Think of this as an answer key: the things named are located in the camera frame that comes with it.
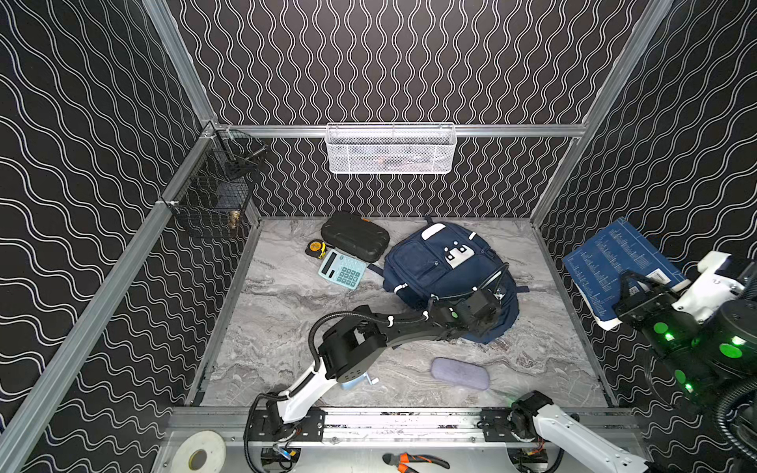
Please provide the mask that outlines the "black zippered case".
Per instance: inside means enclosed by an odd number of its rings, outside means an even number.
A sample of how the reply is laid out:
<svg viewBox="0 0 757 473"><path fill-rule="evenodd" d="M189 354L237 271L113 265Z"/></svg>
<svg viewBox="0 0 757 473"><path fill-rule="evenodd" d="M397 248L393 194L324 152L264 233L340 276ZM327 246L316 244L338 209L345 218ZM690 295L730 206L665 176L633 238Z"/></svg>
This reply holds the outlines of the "black zippered case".
<svg viewBox="0 0 757 473"><path fill-rule="evenodd" d="M368 263L377 262L388 249L390 233L359 215L339 212L321 226L327 243Z"/></svg>

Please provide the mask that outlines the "yellow black tape measure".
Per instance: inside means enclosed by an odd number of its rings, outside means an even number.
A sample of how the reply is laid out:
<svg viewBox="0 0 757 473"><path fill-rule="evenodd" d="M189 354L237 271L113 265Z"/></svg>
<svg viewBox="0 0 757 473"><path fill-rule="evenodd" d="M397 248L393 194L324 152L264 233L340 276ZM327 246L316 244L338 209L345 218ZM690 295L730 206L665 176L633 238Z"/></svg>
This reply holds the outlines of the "yellow black tape measure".
<svg viewBox="0 0 757 473"><path fill-rule="evenodd" d="M305 254L312 258L323 259L328 251L328 245L324 240L311 240L305 249Z"/></svg>

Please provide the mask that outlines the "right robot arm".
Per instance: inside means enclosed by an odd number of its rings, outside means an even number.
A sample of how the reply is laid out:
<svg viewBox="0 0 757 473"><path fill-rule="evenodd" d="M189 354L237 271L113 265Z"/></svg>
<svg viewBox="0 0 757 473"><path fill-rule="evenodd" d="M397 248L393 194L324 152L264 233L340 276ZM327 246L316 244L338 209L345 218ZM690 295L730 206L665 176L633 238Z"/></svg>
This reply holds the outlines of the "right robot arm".
<svg viewBox="0 0 757 473"><path fill-rule="evenodd" d="M740 402L756 397L756 264L712 251L698 278L677 295L640 273L620 274L617 318L650 342L693 404L739 458L756 461L756 423ZM549 397L533 391L512 406L509 424L524 441L548 441L593 472L660 472L662 467L599 437Z"/></svg>

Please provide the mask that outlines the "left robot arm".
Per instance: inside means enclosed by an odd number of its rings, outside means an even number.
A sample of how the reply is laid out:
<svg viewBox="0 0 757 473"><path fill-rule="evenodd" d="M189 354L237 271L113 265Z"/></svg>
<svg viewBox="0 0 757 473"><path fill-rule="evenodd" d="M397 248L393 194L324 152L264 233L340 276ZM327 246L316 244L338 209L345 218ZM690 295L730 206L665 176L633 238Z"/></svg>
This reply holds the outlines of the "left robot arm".
<svg viewBox="0 0 757 473"><path fill-rule="evenodd" d="M508 264L501 264L466 293L445 298L433 295L420 311L383 315L361 305L319 318L308 334L311 366L282 391L256 396L242 438L247 443L259 436L270 441L297 437L317 400L337 384L366 374L389 348L486 334L504 311L501 281L508 270Z"/></svg>

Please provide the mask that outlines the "teal calculator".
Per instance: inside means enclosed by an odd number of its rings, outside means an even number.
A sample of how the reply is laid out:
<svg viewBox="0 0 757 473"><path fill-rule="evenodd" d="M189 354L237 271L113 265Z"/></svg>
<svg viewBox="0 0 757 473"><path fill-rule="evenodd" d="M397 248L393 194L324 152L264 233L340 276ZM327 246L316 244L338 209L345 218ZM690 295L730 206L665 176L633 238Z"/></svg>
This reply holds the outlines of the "teal calculator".
<svg viewBox="0 0 757 473"><path fill-rule="evenodd" d="M319 277L340 287L355 290L363 279L368 264L337 250L329 250L323 258Z"/></svg>

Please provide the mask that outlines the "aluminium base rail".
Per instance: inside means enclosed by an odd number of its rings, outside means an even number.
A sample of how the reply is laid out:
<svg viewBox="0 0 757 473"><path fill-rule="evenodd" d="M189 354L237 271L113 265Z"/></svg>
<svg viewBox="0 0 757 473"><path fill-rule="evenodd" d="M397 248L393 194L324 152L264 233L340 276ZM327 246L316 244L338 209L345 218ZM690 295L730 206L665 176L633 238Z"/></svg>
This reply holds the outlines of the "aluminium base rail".
<svg viewBox="0 0 757 473"><path fill-rule="evenodd" d="M177 443L214 431L233 447L242 444L248 410L240 407L179 408L169 423ZM303 447L506 447L520 439L510 431L504 408L317 408L301 421L294 445Z"/></svg>

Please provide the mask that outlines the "blue book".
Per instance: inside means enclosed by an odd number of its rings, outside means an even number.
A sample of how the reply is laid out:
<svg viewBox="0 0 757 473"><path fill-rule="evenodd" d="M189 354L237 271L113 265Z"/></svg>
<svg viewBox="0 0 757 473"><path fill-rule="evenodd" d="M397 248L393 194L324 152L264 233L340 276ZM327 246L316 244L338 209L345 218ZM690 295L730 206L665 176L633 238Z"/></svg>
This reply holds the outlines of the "blue book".
<svg viewBox="0 0 757 473"><path fill-rule="evenodd" d="M621 274L638 273L678 293L690 281L627 219L600 230L563 258L573 283L599 327L615 329L620 320L613 306L621 298Z"/></svg>

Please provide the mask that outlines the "purple glasses case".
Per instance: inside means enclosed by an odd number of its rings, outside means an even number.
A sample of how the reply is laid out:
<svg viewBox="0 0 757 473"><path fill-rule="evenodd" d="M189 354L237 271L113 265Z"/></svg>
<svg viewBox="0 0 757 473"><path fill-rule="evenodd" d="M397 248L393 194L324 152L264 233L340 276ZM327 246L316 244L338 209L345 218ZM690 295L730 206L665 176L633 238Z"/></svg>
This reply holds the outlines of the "purple glasses case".
<svg viewBox="0 0 757 473"><path fill-rule="evenodd" d="M485 391L490 386L490 376L485 368L449 358L435 358L431 375L436 380L449 384Z"/></svg>

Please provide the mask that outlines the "orange handled pliers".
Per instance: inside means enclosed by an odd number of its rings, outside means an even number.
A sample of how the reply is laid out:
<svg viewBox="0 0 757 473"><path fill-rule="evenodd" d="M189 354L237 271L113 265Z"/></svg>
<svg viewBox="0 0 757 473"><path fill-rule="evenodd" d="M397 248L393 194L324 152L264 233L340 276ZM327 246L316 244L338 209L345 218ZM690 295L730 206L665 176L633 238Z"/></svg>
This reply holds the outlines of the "orange handled pliers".
<svg viewBox="0 0 757 473"><path fill-rule="evenodd" d="M395 467L399 473L418 473L418 471L412 467L415 463L437 465L445 470L451 469L451 465L445 459L430 454L384 453L382 455L382 461L384 461L386 465Z"/></svg>

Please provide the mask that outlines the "light blue pencil sharpener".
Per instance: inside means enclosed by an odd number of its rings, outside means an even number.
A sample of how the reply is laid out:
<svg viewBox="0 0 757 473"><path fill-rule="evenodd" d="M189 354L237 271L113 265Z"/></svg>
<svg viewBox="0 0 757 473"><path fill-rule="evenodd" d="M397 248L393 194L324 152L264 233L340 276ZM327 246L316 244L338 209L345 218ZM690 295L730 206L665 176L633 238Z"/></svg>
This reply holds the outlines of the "light blue pencil sharpener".
<svg viewBox="0 0 757 473"><path fill-rule="evenodd" d="M340 386L343 390L351 390L356 388L360 384L375 385L379 381L380 380L378 378L372 378L367 372L365 372L364 374L358 376L358 378L350 380L350 382L344 382L344 384L340 384Z"/></svg>

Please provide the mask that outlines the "navy blue backpack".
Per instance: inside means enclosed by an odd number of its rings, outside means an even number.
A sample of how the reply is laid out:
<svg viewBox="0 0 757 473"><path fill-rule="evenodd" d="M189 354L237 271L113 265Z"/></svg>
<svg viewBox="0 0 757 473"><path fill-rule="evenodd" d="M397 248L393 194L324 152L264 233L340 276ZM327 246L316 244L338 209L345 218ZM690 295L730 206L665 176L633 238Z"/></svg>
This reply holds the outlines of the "navy blue backpack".
<svg viewBox="0 0 757 473"><path fill-rule="evenodd" d="M384 266L369 269L384 278L382 287L412 309L428 303L465 299L476 289L491 291L499 310L494 326L467 340L488 344L508 331L520 315L519 286L510 265L477 232L451 222L433 221L396 244L384 257Z"/></svg>

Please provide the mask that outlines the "white tape roll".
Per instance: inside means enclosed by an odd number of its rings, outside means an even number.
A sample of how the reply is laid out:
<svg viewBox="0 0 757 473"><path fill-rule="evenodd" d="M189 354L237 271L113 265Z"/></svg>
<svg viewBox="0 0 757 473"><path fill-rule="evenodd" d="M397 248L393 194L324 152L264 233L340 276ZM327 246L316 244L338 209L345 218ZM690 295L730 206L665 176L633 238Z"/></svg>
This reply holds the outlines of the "white tape roll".
<svg viewBox="0 0 757 473"><path fill-rule="evenodd" d="M191 435L177 449L170 463L171 473L219 473L227 459L226 442L213 431Z"/></svg>

